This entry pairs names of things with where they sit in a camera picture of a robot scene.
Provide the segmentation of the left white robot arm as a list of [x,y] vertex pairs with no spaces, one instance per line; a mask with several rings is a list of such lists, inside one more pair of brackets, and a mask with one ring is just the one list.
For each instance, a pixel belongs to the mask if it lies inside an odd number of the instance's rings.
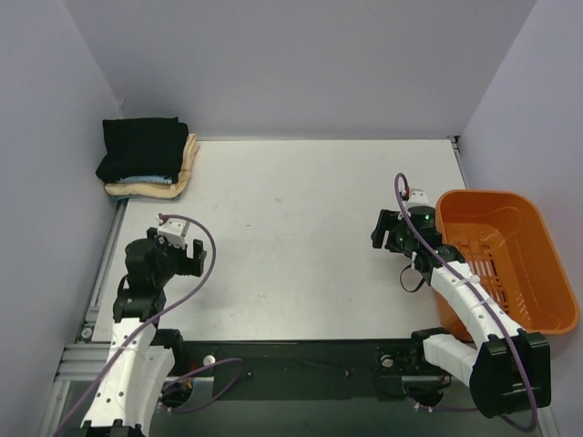
[[165,379],[189,367],[180,332],[158,327],[168,282],[203,274],[206,252],[201,241],[187,242],[188,229],[188,223],[170,220],[126,246],[127,273],[118,285],[95,396],[80,425],[57,435],[148,435]]

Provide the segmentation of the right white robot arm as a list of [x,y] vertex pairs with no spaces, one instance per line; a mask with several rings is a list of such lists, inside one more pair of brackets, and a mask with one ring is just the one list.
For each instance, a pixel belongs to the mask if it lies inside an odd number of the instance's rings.
[[434,366],[470,390],[487,418],[547,407],[551,402],[550,347],[539,332],[529,333],[489,296],[462,253],[445,244],[435,226],[435,209],[383,209],[371,235],[376,249],[400,253],[411,269],[454,310],[473,345],[443,329],[426,331],[406,351],[411,369]]

